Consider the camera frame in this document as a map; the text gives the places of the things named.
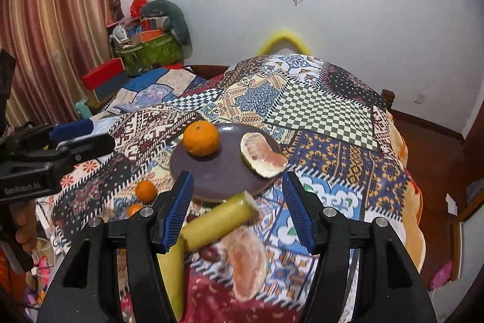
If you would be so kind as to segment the person's left hand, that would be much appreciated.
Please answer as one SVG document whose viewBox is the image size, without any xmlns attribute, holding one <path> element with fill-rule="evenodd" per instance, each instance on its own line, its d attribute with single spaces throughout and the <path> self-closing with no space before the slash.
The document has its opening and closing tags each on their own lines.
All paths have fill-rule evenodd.
<svg viewBox="0 0 484 323">
<path fill-rule="evenodd" d="M 15 203 L 10 206 L 10 211 L 17 228 L 16 241 L 25 252 L 31 254 L 38 240 L 35 201 Z"/>
</svg>

